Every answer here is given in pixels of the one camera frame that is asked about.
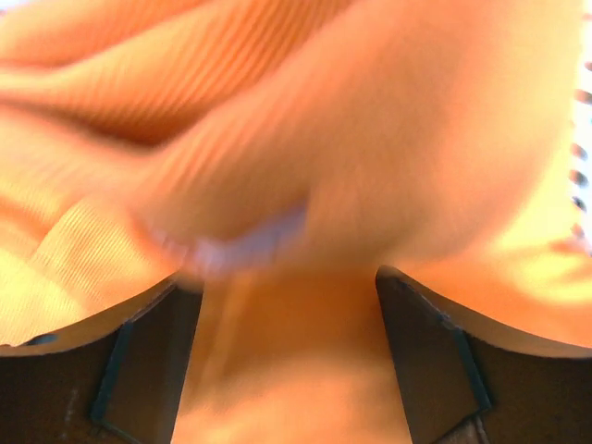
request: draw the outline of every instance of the ribbed knit fabric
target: ribbed knit fabric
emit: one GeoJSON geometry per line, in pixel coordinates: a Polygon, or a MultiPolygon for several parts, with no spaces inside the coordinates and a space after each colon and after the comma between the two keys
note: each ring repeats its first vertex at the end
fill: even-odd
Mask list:
{"type": "Polygon", "coordinates": [[[176,442],[409,442],[374,263],[592,345],[592,265],[565,247],[579,3],[42,0],[6,14],[0,341],[178,269],[146,222],[226,240],[303,205],[303,233],[272,259],[362,269],[208,282],[176,442]]]}

